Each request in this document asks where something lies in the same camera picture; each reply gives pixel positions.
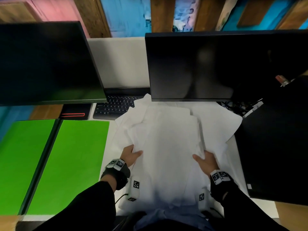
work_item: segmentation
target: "laptop keyboard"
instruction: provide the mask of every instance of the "laptop keyboard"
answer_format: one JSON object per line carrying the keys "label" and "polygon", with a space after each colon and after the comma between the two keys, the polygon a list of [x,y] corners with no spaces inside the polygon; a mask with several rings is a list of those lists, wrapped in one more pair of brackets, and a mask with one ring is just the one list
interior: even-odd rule
{"label": "laptop keyboard", "polygon": [[121,116],[129,107],[135,107],[134,100],[141,98],[141,96],[107,96],[108,103],[97,103],[94,115]]}

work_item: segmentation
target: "computer monitor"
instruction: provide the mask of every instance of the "computer monitor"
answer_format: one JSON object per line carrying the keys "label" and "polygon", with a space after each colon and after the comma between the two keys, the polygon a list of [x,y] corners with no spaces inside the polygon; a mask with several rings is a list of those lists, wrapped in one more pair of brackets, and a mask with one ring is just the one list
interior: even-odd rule
{"label": "computer monitor", "polygon": [[80,22],[0,24],[0,106],[105,101]]}
{"label": "computer monitor", "polygon": [[308,30],[147,33],[153,101],[247,101],[308,69]]}

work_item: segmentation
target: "green screen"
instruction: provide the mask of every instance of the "green screen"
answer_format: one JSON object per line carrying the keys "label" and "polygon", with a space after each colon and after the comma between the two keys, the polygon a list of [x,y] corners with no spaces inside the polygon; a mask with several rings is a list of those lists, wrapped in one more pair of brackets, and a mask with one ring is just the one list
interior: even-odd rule
{"label": "green screen", "polygon": [[109,122],[64,120],[27,215],[54,215],[98,182]]}
{"label": "green screen", "polygon": [[54,120],[18,121],[0,143],[0,215],[17,215]]}

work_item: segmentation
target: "pink wall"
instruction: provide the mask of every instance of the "pink wall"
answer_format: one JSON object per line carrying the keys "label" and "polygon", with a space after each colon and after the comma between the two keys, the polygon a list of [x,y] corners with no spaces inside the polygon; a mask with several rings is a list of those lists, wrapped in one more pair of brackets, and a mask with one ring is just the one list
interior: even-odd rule
{"label": "pink wall", "polygon": [[80,21],[86,37],[90,38],[74,0],[0,0],[0,3],[19,1],[28,2],[42,21]]}

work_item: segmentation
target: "desk surface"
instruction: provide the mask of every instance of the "desk surface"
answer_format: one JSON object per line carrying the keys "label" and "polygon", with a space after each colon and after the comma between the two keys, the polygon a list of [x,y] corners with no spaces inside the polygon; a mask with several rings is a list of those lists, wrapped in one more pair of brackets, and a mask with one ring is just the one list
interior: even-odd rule
{"label": "desk surface", "polygon": [[[95,110],[95,106],[96,103],[94,103],[91,107],[91,111],[90,111],[90,115],[89,115],[89,119],[88,120],[96,120],[97,119],[93,119],[93,114],[94,114],[94,110]],[[109,130],[108,130],[108,135],[107,135],[107,141],[106,141],[106,147],[105,147],[105,151],[104,151],[104,157],[103,157],[103,161],[102,161],[102,167],[101,167],[101,172],[100,172],[100,176],[104,170],[104,167],[107,165],[107,163],[109,163],[112,159],[115,158],[119,158],[120,157],[120,152],[118,155],[114,155],[112,152],[110,152],[110,146],[111,146],[111,142],[113,140],[113,137],[115,135],[116,129],[117,129],[117,124],[115,121],[110,121],[109,124]],[[239,180],[239,184],[240,184],[240,188],[241,190],[247,194],[247,189],[245,186],[245,182],[244,182],[244,174],[243,171],[241,169],[241,163],[240,163],[240,158],[239,158],[239,154],[238,154],[238,150],[237,150],[237,145],[236,145],[236,141],[235,141],[235,137],[232,136],[232,138],[227,142],[228,144],[228,149],[227,149],[227,156],[228,156],[228,160],[231,164],[232,169],[236,171],[236,177]],[[115,199],[117,200],[121,195],[123,194],[122,190],[116,191],[115,192]],[[275,206],[275,202],[274,201],[268,201],[268,200],[261,200],[261,199],[252,199],[252,201],[254,201],[267,215],[269,215],[271,218],[278,218],[278,212]],[[118,214],[121,214],[121,210],[118,207],[119,203],[117,203],[116,205],[116,211]],[[223,208],[220,205],[220,203],[216,202],[215,203],[215,207],[217,210],[219,210],[221,213],[223,213]],[[48,220],[49,218],[51,218],[52,216],[35,216],[35,215],[25,215],[23,218],[23,221],[45,221]]]}

